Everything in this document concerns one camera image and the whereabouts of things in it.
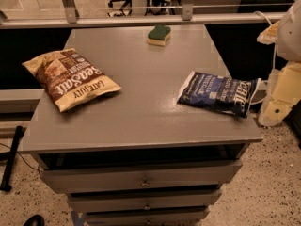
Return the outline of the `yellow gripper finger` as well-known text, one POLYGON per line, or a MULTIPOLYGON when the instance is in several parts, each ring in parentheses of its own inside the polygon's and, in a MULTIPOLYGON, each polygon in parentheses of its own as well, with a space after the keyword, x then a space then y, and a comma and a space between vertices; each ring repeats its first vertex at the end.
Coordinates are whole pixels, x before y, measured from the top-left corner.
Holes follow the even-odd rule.
POLYGON ((268 28, 263 30, 260 35, 257 37, 257 42, 270 45, 275 43, 277 40, 277 31, 279 27, 280 21, 277 21, 271 24, 268 28))
POLYGON ((276 126, 301 100, 301 64, 289 61, 281 70, 273 69, 266 93, 258 122, 263 126, 276 126))

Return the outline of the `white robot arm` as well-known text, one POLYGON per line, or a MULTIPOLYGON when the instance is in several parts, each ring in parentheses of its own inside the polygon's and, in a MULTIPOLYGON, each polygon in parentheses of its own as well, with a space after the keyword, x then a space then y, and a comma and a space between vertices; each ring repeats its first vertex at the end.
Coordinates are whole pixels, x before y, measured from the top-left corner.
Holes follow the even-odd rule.
POLYGON ((273 69, 268 77, 258 122, 276 126, 301 100, 301 0, 295 0, 279 21, 276 52, 288 61, 281 70, 273 69))

